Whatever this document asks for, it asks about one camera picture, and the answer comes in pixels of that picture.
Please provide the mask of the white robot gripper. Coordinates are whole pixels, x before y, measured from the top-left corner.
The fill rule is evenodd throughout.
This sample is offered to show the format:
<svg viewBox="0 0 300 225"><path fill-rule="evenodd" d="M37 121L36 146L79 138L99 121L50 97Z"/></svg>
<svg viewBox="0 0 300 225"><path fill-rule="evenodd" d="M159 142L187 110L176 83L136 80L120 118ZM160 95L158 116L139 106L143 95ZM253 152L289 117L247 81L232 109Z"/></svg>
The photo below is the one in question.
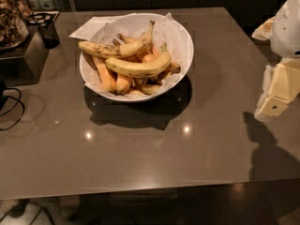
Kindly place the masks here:
<svg viewBox="0 0 300 225"><path fill-rule="evenodd" d="M300 0L287 0L277 12L270 37L271 51L280 57L300 57ZM300 93L300 60L283 58L267 65L254 118L267 122L280 116Z"/></svg>

